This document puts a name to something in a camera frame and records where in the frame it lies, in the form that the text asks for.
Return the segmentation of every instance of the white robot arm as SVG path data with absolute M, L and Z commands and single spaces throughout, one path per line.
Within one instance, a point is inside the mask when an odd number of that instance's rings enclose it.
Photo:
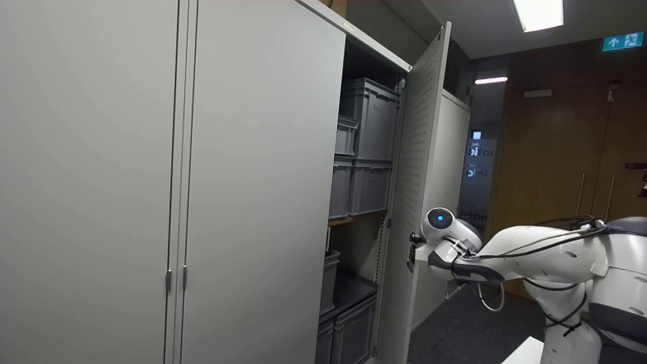
M 642 237 L 601 221 L 579 231 L 511 227 L 482 246 L 466 223 L 446 207 L 432 207 L 422 217 L 422 235 L 426 243 L 417 251 L 417 260 L 448 278 L 524 278 L 547 317 L 541 364 L 598 362 L 603 341 L 580 319 L 587 304 L 592 317 L 603 312 L 603 334 L 647 353 L 647 229 Z M 633 294 L 618 294 L 620 285 Z M 620 316 L 635 325 L 618 328 L 614 317 Z

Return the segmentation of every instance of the plastic crate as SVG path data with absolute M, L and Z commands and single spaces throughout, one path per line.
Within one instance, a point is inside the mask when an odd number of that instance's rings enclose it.
M 354 121 L 349 116 L 340 116 L 335 154 L 355 156 L 355 134 L 358 134 L 358 121 Z
M 351 214 L 367 214 L 387 207 L 390 164 L 354 161 L 351 173 Z
M 335 159 L 333 171 L 332 171 L 329 218 L 342 218 L 349 214 L 349 184 L 351 184 L 351 161 Z
M 337 316 L 332 364 L 364 364 L 369 357 L 374 312 L 376 296 L 369 296 Z
M 321 302 L 319 302 L 321 316 L 335 308 L 333 292 L 335 292 L 337 265 L 340 265 L 340 252 L 337 251 L 328 252 L 323 263 L 323 278 L 321 278 Z
M 343 89 L 342 113 L 360 122 L 358 159 L 392 161 L 399 105 L 397 93 L 369 78 L 354 80 Z
M 317 362 L 315 364 L 332 364 L 332 341 L 333 341 L 335 325 L 333 321 L 319 323 L 317 334 Z

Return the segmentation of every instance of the gray metal cabinet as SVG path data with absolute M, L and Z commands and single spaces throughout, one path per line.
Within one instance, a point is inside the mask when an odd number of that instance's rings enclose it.
M 0 362 L 160 364 L 176 0 L 0 1 Z
M 292 0 L 200 1 L 184 364 L 315 359 L 342 56 Z

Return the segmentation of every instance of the cabinet door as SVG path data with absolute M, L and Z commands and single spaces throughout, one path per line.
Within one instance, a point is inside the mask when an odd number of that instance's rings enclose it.
M 420 231 L 425 207 L 429 207 L 425 197 L 429 197 L 429 192 L 432 189 L 431 184 L 446 177 L 434 173 L 436 169 L 431 154 L 434 154 L 432 139 L 438 134 L 448 39 L 450 23 L 445 23 L 406 78 L 397 137 L 392 231 L 387 238 L 383 302 L 378 328 L 379 364 L 406 362 L 419 283 L 417 271 L 411 271 L 406 265 L 411 246 L 408 237 L 411 232 Z
M 184 364 L 315 359 L 343 34 L 294 0 L 202 0 Z
M 591 212 L 607 89 L 556 89 L 547 99 L 509 94 L 506 103 L 489 227 Z
M 639 195 L 647 169 L 626 169 L 626 164 L 647 164 L 644 101 L 647 84 L 620 84 L 614 91 L 594 200 L 597 217 L 647 217 L 647 197 Z
M 445 205 L 458 210 L 462 161 L 466 150 L 469 106 L 442 91 L 441 113 L 431 141 L 426 189 L 422 207 Z M 446 280 L 429 266 L 419 266 L 413 329 L 419 328 L 442 301 Z
M 0 362 L 160 364 L 176 1 L 0 1 Z

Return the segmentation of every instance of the black cable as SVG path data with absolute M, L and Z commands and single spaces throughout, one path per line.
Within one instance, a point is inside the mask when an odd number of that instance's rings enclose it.
M 543 316 L 552 321 L 552 323 L 546 325 L 546 328 L 562 325 L 562 328 L 566 328 L 564 338 L 570 336 L 573 329 L 579 329 L 579 328 L 582 325 L 582 319 L 580 319 L 579 323 L 573 323 L 573 325 L 566 325 L 566 321 L 585 308 L 587 299 L 589 299 L 589 294 L 587 294 L 587 290 L 585 290 L 582 301 L 579 302 L 579 308 L 573 308 L 573 309 L 571 309 L 566 317 L 562 317 L 562 319 L 553 319 L 552 316 L 543 314 Z
M 454 266 L 457 266 L 458 256 L 461 256 L 461 255 L 452 256 L 452 260 L 450 260 L 450 265 L 448 265 L 448 271 L 450 271 L 452 276 L 457 276 Z
M 539 283 L 535 283 L 532 278 L 524 278 L 524 280 L 527 280 L 529 285 L 533 285 L 538 289 L 543 289 L 543 290 L 570 290 L 570 289 L 579 286 L 579 283 L 571 283 L 571 285 L 566 285 L 566 286 L 547 286 L 547 285 L 539 285 Z
M 549 218 L 549 221 L 539 221 L 539 223 L 533 223 L 533 225 L 552 227 L 556 223 L 577 223 L 577 225 L 580 225 L 580 223 L 592 223 L 592 221 L 598 221 L 598 218 L 592 217 L 592 214 L 585 214 L 585 217 L 568 217 L 568 218 Z

